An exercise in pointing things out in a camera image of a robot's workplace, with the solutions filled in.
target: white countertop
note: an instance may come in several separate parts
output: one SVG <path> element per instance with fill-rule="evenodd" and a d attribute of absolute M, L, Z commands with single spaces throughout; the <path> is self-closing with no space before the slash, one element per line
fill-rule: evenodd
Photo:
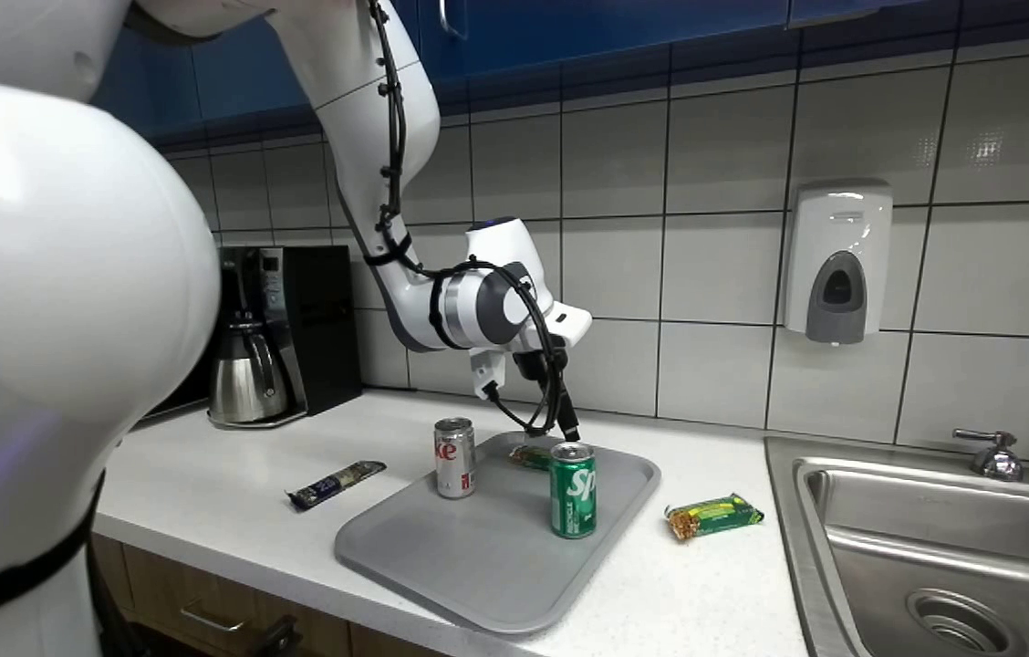
<path fill-rule="evenodd" d="M 661 490 L 578 607 L 521 641 L 458 627 L 341 564 L 341 524 L 435 468 L 432 428 L 442 417 L 471 417 L 479 440 L 513 429 L 486 406 L 415 395 L 361 395 L 283 429 L 215 429 L 206 412 L 189 412 L 126 436 L 94 530 L 442 653 L 808 653 L 764 440 L 746 435 L 583 417 L 583 440 L 654 458 Z M 306 514 L 285 503 L 285 490 L 354 458 L 384 458 L 386 470 Z M 767 522 L 694 545 L 666 534 L 668 503 L 722 494 L 747 497 Z"/>

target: white robot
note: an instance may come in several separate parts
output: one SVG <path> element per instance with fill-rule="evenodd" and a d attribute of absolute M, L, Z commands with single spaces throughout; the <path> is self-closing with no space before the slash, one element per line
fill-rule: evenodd
<path fill-rule="evenodd" d="M 267 17 L 333 141 L 346 219 L 398 339 L 471 349 L 502 401 L 515 354 L 544 388 L 528 429 L 578 417 L 565 348 L 592 314 L 560 303 L 520 219 L 474 221 L 469 261 L 423 270 L 403 191 L 440 141 L 440 103 L 386 0 L 139 0 L 182 37 Z M 0 653 L 101 653 L 86 537 L 121 435 L 196 360 L 219 261 L 179 175 L 80 107 L 129 0 L 0 5 Z"/>

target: cable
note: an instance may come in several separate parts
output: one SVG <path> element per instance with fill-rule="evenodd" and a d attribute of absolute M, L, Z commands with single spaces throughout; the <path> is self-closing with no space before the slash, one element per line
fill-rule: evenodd
<path fill-rule="evenodd" d="M 509 421 L 515 421 L 525 435 L 549 435 L 549 429 L 556 428 L 556 421 L 569 424 L 565 435 L 578 435 L 578 412 L 573 412 L 573 401 L 569 401 L 569 395 L 565 395 L 565 388 L 564 388 L 564 359 L 556 354 L 556 349 L 564 349 L 564 348 L 560 348 L 560 339 L 550 339 L 549 320 L 544 320 L 544 309 L 539 309 L 539 303 L 528 295 L 528 284 L 520 279 L 509 265 L 481 261 L 481 260 L 469 260 L 469 261 L 458 261 L 458 265 L 447 265 L 447 270 L 429 270 L 423 261 L 413 261 L 413 260 L 410 260 L 410 244 L 398 244 L 396 234 L 392 234 L 392 221 L 403 215 L 407 95 L 403 95 L 403 76 L 398 76 L 396 47 L 392 47 L 392 37 L 386 37 L 386 26 L 384 26 L 384 20 L 386 20 L 386 9 L 384 9 L 378 0 L 370 0 L 370 17 L 371 17 L 371 26 L 378 26 L 379 52 L 384 52 L 384 54 L 378 59 L 378 62 L 384 64 L 379 95 L 392 99 L 392 107 L 386 107 L 386 109 L 392 109 L 392 119 L 386 119 L 386 124 L 392 124 L 392 127 L 386 127 L 386 132 L 392 132 L 392 160 L 386 160 L 386 168 L 379 172 L 379 175 L 386 175 L 392 198 L 386 198 L 386 203 L 379 206 L 378 234 L 384 236 L 392 260 L 398 260 L 407 270 L 413 270 L 413 275 L 435 279 L 440 293 L 432 295 L 432 323 L 440 327 L 440 335 L 442 335 L 447 348 L 458 348 L 458 343 L 454 343 L 454 339 L 447 335 L 447 327 L 442 327 L 442 309 L 440 309 L 442 284 L 447 284 L 451 276 L 463 276 L 469 270 L 488 270 L 488 275 L 504 276 L 504 279 L 520 293 L 520 299 L 521 299 L 521 306 L 525 306 L 525 314 L 528 314 L 528 320 L 533 320 L 533 327 L 538 327 L 538 335 L 539 335 L 538 359 L 539 359 L 539 373 L 544 373 L 544 378 L 539 378 L 544 401 L 538 406 L 538 412 L 533 412 L 528 421 L 520 421 L 520 417 L 504 406 L 498 384 L 486 384 L 481 395 L 486 395 Z"/>

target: stainless steel sink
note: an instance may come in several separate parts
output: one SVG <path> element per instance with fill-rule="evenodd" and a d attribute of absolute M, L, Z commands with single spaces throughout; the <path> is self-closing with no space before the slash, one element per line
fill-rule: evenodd
<path fill-rule="evenodd" d="M 767 444 L 817 657 L 1029 657 L 1029 480 L 918 453 Z"/>

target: silver can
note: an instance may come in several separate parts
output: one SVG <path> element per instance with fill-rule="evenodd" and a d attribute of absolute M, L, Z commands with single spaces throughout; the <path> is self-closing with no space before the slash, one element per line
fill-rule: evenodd
<path fill-rule="evenodd" d="M 435 424 L 440 497 L 474 494 L 474 424 L 463 417 Z"/>

